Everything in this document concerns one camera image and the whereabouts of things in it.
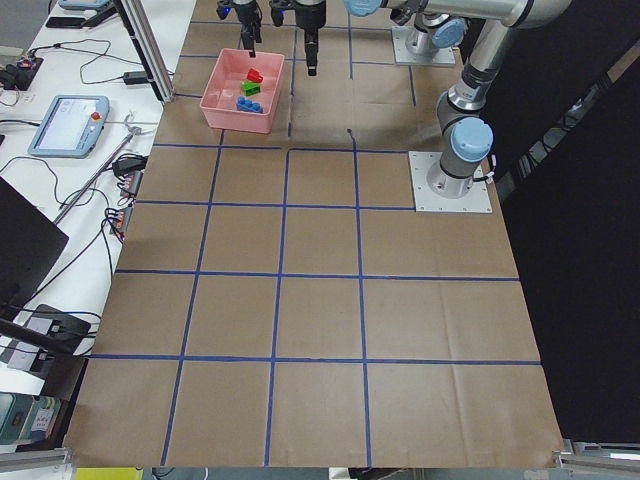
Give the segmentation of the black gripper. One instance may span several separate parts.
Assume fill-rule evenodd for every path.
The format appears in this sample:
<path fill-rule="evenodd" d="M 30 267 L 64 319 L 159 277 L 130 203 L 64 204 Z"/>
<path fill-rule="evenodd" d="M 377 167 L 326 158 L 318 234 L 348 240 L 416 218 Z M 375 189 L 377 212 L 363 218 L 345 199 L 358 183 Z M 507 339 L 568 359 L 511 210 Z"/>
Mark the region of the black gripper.
<path fill-rule="evenodd" d="M 319 39 L 318 31 L 326 24 L 326 1 L 272 0 L 269 2 L 273 25 L 281 27 L 286 11 L 295 14 L 296 26 L 304 30 L 304 49 L 307 73 L 317 75 Z"/>
<path fill-rule="evenodd" d="M 242 24 L 241 42 L 251 58 L 256 56 L 255 43 L 262 43 L 261 8 L 256 0 L 219 0 L 216 13 L 225 20 L 234 11 Z"/>

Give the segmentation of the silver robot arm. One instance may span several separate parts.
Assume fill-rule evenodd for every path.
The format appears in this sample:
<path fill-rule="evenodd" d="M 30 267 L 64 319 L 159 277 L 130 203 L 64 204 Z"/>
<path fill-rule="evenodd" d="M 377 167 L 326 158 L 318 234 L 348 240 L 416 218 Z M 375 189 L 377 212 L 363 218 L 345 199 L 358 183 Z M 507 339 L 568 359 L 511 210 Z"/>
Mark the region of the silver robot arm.
<path fill-rule="evenodd" d="M 477 116 L 487 92 L 520 29 L 536 28 L 559 17 L 568 1 L 346 1 L 345 9 L 365 17 L 381 8 L 391 11 L 391 20 L 403 25 L 418 14 L 449 14 L 483 19 L 484 27 L 466 60 L 460 80 L 443 93 L 437 103 L 441 131 L 448 135 L 454 122 Z"/>
<path fill-rule="evenodd" d="M 417 53 L 429 49 L 440 50 L 458 45 L 464 38 L 467 23 L 464 19 L 449 14 L 433 14 L 424 10 L 426 3 L 417 1 L 414 8 L 397 7 L 390 14 L 397 25 L 414 21 L 410 30 L 408 47 Z M 308 54 L 319 49 L 319 30 L 326 24 L 326 3 L 324 1 L 271 1 L 269 3 L 272 23 L 280 27 L 284 13 L 295 14 L 296 26 L 304 31 L 305 48 Z M 230 12 L 235 12 L 241 24 L 242 47 L 254 57 L 255 45 L 262 41 L 262 9 L 256 1 L 219 1 L 216 13 L 222 20 Z"/>

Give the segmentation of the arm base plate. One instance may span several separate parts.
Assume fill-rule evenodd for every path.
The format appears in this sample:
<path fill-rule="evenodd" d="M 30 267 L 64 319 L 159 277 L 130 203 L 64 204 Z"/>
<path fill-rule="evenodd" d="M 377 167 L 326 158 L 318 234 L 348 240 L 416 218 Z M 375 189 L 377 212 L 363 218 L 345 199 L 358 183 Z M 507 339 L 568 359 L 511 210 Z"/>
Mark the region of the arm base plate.
<path fill-rule="evenodd" d="M 454 67 L 453 49 L 437 48 L 428 33 L 414 27 L 395 26 L 391 30 L 396 65 Z"/>
<path fill-rule="evenodd" d="M 491 214 L 488 186 L 474 177 L 456 179 L 440 165 L 441 152 L 408 153 L 415 211 L 418 213 Z"/>

